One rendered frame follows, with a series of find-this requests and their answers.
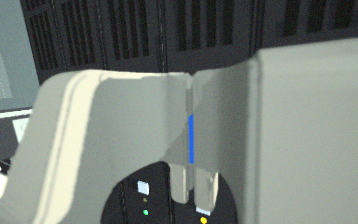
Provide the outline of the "black server rack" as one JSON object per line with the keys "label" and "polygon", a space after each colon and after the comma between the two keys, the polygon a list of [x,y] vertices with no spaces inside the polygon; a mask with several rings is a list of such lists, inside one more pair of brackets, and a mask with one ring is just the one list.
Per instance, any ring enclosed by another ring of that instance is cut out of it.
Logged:
{"label": "black server rack", "polygon": [[[358,38],[358,0],[0,0],[0,175],[7,177],[38,90],[54,75],[193,77],[262,49],[350,38]],[[101,224],[239,222],[220,173],[206,212],[194,203],[194,187],[187,203],[172,199],[170,166],[158,161],[114,186]]]}

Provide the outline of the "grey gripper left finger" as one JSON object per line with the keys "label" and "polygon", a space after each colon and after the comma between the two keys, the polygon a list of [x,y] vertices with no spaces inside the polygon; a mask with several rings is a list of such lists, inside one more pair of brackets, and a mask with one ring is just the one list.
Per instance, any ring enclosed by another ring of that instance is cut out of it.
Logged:
{"label": "grey gripper left finger", "polygon": [[193,77],[82,70],[37,93],[0,195],[0,224],[100,224],[114,186],[158,161],[174,201],[194,187]]}

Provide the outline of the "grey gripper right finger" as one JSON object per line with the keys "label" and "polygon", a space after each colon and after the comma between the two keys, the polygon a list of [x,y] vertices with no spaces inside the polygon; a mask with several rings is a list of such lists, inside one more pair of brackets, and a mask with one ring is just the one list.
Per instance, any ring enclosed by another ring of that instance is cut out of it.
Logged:
{"label": "grey gripper right finger", "polygon": [[194,203],[218,173],[239,224],[358,224],[358,38],[193,75]]}

